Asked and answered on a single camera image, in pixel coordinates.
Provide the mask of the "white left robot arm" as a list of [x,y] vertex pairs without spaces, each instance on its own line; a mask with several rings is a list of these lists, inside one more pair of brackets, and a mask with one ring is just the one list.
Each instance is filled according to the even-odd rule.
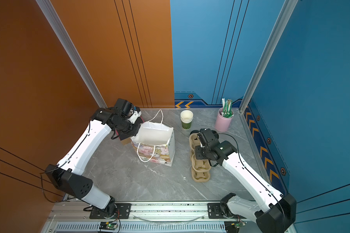
[[44,174],[58,190],[98,209],[105,218],[113,217],[117,212],[115,199],[83,173],[107,135],[112,133],[112,139],[120,140],[136,136],[143,123],[141,115],[139,107],[123,99],[113,107],[99,108],[72,149],[56,165],[48,165]]

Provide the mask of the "pink straw holder cup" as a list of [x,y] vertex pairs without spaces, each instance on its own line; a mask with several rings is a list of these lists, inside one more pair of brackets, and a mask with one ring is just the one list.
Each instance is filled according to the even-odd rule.
[[225,117],[222,115],[223,108],[220,108],[217,113],[216,122],[215,122],[215,129],[220,132],[226,132],[228,128],[230,127],[230,124],[232,122],[232,119],[234,117],[233,111],[231,112],[231,115],[229,117]]

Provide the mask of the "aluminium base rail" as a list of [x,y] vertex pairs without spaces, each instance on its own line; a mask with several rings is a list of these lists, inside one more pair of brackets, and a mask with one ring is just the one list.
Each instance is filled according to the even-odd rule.
[[[225,218],[219,201],[117,202],[117,212],[105,218],[83,202],[55,204],[43,233],[259,233],[245,217]],[[117,232],[100,232],[100,222],[118,223]]]

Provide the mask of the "bundle of wrapped straws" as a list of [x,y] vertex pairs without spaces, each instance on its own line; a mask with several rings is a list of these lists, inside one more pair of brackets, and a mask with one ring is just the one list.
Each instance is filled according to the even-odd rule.
[[233,101],[231,99],[226,99],[226,98],[222,99],[223,108],[222,108],[221,116],[225,118],[233,117],[232,104],[233,104]]

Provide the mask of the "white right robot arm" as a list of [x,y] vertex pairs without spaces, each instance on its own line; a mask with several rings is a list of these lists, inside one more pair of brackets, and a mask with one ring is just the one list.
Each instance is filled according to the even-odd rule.
[[253,201],[227,194],[220,200],[225,218],[242,216],[255,222],[263,233],[284,233],[296,220],[297,202],[264,180],[242,157],[237,142],[219,141],[219,133],[211,129],[196,131],[200,145],[195,147],[197,159],[215,161],[230,172],[251,194]]

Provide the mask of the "cardboard napkin box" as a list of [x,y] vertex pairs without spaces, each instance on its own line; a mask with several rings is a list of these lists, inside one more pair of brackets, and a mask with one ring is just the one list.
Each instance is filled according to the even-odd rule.
[[113,140],[119,139],[119,141],[123,145],[126,145],[126,144],[131,142],[132,136],[133,136],[133,131],[123,132],[123,131],[115,130],[114,135],[112,136],[111,139],[113,139]]

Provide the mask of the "stack of pulp cup carriers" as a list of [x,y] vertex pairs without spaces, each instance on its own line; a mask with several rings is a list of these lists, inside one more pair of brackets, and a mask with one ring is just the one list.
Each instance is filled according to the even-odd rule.
[[211,178],[209,161],[197,159],[193,151],[190,152],[190,160],[192,164],[192,179],[197,183],[208,182]]

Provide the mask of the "single pulp cup carrier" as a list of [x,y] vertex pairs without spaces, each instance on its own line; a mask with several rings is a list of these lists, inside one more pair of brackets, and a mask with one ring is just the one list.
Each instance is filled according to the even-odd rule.
[[189,136],[189,144],[192,152],[195,152],[195,148],[197,146],[201,146],[201,142],[199,140],[199,137],[197,136],[197,133],[191,133]]

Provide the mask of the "cartoon animal paper gift bag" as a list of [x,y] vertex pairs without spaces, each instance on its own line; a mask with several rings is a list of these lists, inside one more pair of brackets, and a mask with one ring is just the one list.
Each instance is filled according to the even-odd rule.
[[130,138],[136,155],[143,163],[152,162],[172,166],[176,152],[174,128],[163,124],[164,114],[161,121],[154,122],[154,118],[141,124],[136,136]]

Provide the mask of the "stack of green paper cups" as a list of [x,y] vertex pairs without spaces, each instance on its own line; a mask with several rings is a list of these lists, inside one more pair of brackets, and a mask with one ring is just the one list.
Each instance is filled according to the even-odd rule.
[[193,121],[193,112],[190,110],[184,110],[180,114],[182,128],[185,130],[190,129]]

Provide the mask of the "small green circuit board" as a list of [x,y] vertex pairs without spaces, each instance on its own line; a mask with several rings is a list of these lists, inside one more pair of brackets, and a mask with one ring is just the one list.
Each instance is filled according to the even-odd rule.
[[113,221],[100,222],[99,231],[100,232],[117,232],[119,230],[119,225]]

